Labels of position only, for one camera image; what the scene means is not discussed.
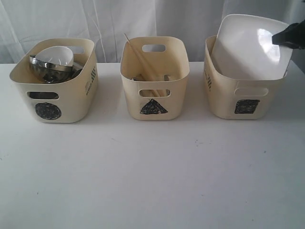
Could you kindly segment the cream bin with triangle mark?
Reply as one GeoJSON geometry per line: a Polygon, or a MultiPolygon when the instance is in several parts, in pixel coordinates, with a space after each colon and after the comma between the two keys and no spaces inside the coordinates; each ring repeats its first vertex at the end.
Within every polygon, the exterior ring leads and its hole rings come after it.
{"type": "Polygon", "coordinates": [[[136,37],[129,39],[158,75],[158,82],[145,82],[145,74],[128,42],[126,42],[120,73],[129,114],[137,120],[171,120],[182,111],[186,92],[189,60],[184,43],[175,37],[136,37]],[[165,82],[163,76],[170,75],[165,82]],[[132,81],[139,77],[141,82],[132,81]],[[166,91],[164,97],[153,95],[152,89],[166,91]]]}

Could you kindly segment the large white plate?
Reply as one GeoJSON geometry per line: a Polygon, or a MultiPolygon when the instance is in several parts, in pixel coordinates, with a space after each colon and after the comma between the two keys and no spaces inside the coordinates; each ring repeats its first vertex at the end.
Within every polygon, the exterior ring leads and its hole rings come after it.
{"type": "Polygon", "coordinates": [[[270,18],[229,14],[219,27],[211,59],[222,75],[237,80],[279,80],[284,77],[292,49],[272,43],[287,23],[270,18]]]}

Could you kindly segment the white curtain backdrop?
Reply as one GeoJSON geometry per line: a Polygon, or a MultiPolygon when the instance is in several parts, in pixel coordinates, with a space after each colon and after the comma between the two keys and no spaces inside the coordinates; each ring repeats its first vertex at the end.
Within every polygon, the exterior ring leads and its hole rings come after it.
{"type": "Polygon", "coordinates": [[[229,14],[249,14],[286,23],[305,18],[302,0],[3,0],[0,61],[16,63],[51,38],[86,38],[98,62],[119,62],[126,37],[172,36],[189,60],[203,60],[204,41],[229,14]]]}

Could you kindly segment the stainless steel bowl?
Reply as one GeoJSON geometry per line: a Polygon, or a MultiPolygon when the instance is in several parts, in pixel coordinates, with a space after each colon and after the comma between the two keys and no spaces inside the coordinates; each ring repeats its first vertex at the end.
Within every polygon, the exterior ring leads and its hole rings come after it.
{"type": "Polygon", "coordinates": [[[73,75],[72,66],[44,62],[35,55],[29,56],[29,67],[34,76],[43,83],[62,83],[73,75]]]}

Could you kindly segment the white plastic bowl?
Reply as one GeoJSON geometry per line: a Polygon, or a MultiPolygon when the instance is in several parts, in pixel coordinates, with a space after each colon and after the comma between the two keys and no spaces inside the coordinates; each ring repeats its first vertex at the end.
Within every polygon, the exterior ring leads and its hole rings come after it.
{"type": "Polygon", "coordinates": [[[66,46],[52,46],[46,48],[36,54],[35,58],[43,62],[62,66],[71,67],[73,65],[73,52],[66,46]]]}

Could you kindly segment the cream bin with square mark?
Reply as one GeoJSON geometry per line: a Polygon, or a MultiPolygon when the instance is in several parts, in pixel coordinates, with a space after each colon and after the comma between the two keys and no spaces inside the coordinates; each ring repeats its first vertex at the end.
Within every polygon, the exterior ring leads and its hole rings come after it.
{"type": "Polygon", "coordinates": [[[222,119],[254,120],[269,110],[287,73],[276,80],[239,80],[227,77],[215,68],[211,59],[216,36],[205,40],[205,91],[211,112],[222,119]]]}

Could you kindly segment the cream bin with circle mark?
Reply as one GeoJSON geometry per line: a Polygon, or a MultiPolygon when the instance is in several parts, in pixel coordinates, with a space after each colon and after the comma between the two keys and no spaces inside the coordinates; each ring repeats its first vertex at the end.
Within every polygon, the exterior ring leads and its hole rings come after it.
{"type": "Polygon", "coordinates": [[[98,87],[95,43],[81,38],[55,38],[37,43],[17,63],[10,73],[31,116],[43,123],[74,123],[83,119],[92,103],[98,87]],[[29,67],[29,56],[52,46],[77,46],[84,49],[76,53],[74,61],[83,64],[78,76],[62,83],[43,83],[29,67]],[[55,92],[56,100],[31,99],[28,92],[55,92]]]}

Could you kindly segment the wooden chopstick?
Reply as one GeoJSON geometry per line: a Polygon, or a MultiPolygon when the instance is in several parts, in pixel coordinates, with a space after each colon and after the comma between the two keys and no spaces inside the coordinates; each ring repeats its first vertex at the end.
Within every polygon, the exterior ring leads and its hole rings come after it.
{"type": "Polygon", "coordinates": [[[141,57],[141,54],[137,51],[137,49],[132,45],[132,43],[130,42],[128,36],[126,33],[124,33],[124,36],[127,40],[127,42],[129,43],[132,51],[134,52],[136,58],[138,59],[139,63],[141,64],[142,68],[143,68],[143,71],[145,72],[144,75],[142,75],[142,78],[145,82],[147,81],[152,81],[152,76],[151,76],[151,73],[152,73],[152,70],[150,70],[148,67],[146,67],[146,63],[145,63],[145,59],[141,57]]]}
{"type": "MultiPolygon", "coordinates": [[[[145,71],[145,81],[158,82],[158,75],[156,71],[151,67],[151,65],[145,59],[140,59],[140,63],[143,67],[143,70],[145,71]]],[[[152,89],[152,93],[154,96],[157,97],[164,97],[165,95],[167,95],[166,91],[163,89],[152,89]]]]}

